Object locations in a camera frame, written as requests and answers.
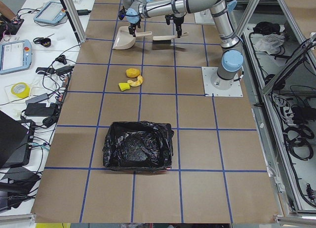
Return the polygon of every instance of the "banana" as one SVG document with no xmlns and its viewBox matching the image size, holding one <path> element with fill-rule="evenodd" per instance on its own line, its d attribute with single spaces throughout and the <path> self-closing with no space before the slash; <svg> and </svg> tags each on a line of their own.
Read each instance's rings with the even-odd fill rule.
<svg viewBox="0 0 316 228">
<path fill-rule="evenodd" d="M 141 75 L 139 75 L 137 77 L 137 81 L 133 81 L 133 80 L 127 80 L 127 83 L 130 86 L 136 87 L 136 86 L 140 86 L 143 83 L 143 77 Z"/>
</svg>

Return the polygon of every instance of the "laptop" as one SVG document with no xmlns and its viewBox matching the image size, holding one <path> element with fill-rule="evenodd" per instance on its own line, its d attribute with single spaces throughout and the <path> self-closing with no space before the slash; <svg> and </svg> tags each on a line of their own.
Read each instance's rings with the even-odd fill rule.
<svg viewBox="0 0 316 228">
<path fill-rule="evenodd" d="M 4 112 L 0 111 L 0 168 L 27 165 L 30 160 L 34 126 L 30 122 L 23 126 Z"/>
</svg>

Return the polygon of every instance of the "white table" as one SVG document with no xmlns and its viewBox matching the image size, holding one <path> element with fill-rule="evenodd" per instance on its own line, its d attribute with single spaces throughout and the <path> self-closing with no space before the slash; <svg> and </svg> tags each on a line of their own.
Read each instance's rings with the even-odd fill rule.
<svg viewBox="0 0 316 228">
<path fill-rule="evenodd" d="M 59 1 L 59 0 L 26 0 L 22 8 L 39 8 L 42 7 L 45 2 L 48 1 Z M 76 9 L 88 9 L 91 10 L 94 4 L 94 0 L 81 0 L 79 3 L 75 3 Z M 32 43 L 32 63 L 28 70 L 19 71 L 15 73 L 10 73 L 6 75 L 0 75 L 0 104 L 5 104 L 9 101 L 5 87 L 11 86 L 18 82 L 25 82 L 27 84 L 31 84 L 32 82 L 41 82 L 42 75 L 36 74 L 37 67 L 48 67 L 53 60 L 59 56 L 64 50 L 75 46 L 78 44 L 77 39 L 73 33 L 69 20 L 65 24 L 61 24 L 59 26 L 51 27 L 41 27 L 33 21 L 34 14 L 25 14 L 22 15 L 22 18 L 25 19 L 23 25 L 21 26 L 17 35 L 12 36 L 9 42 L 16 40 L 28 39 Z M 79 17 L 84 29 L 86 29 L 89 16 L 80 16 Z M 46 37 L 48 35 L 54 34 L 51 36 L 52 45 L 49 48 L 45 48 L 41 45 L 36 45 L 33 43 L 33 39 L 36 37 Z M 76 61 L 79 54 L 79 47 L 72 48 L 70 51 L 65 53 L 66 58 Z M 54 68 L 60 68 L 64 65 L 62 63 L 54 63 Z M 45 86 L 53 86 L 53 82 L 46 79 Z M 36 91 L 45 91 L 44 89 L 36 89 Z M 5 106 L 0 106 L 0 110 L 5 112 L 7 115 L 11 116 L 15 120 L 20 119 L 20 113 L 26 108 L 26 104 L 23 103 L 24 100 L 20 102 L 14 102 L 12 104 L 8 104 Z M 30 117 L 35 123 L 41 125 L 41 121 L 43 117 Z M 54 125 L 49 129 L 39 129 L 36 132 L 43 132 L 52 130 Z M 51 137 L 51 132 L 40 134 L 41 138 L 45 140 L 49 140 Z M 38 139 L 34 139 L 34 142 L 42 143 L 42 141 Z M 40 148 L 33 149 L 31 152 L 30 162 L 25 168 L 31 171 L 37 171 L 40 165 L 42 150 Z M 43 161 L 40 166 L 39 171 L 42 171 L 45 166 L 45 162 L 48 156 L 48 151 L 43 150 Z M 0 213 L 0 216 L 12 216 L 12 215 L 26 215 L 30 214 L 31 208 L 33 206 L 34 199 L 31 199 L 26 202 L 22 202 L 18 208 L 12 208 L 11 210 Z"/>
</svg>

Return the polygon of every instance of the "masking tape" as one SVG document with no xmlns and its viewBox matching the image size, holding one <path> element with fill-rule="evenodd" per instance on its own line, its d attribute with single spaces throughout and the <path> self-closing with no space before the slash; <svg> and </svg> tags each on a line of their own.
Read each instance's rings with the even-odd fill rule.
<svg viewBox="0 0 316 228">
<path fill-rule="evenodd" d="M 18 98 L 23 99 L 30 95 L 30 87 L 24 82 L 19 82 L 12 86 L 11 93 Z"/>
</svg>

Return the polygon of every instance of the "black trash bag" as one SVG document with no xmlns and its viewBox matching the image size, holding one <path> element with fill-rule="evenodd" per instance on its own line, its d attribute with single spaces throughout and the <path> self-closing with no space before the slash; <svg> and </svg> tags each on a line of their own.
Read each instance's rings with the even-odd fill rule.
<svg viewBox="0 0 316 228">
<path fill-rule="evenodd" d="M 271 23 L 271 22 L 259 22 L 254 28 L 254 33 L 260 33 L 265 35 L 270 34 L 278 34 L 280 35 L 280 25 L 278 23 Z"/>
<path fill-rule="evenodd" d="M 113 122 L 105 138 L 103 165 L 111 170 L 171 168 L 173 135 L 169 123 Z"/>
</svg>

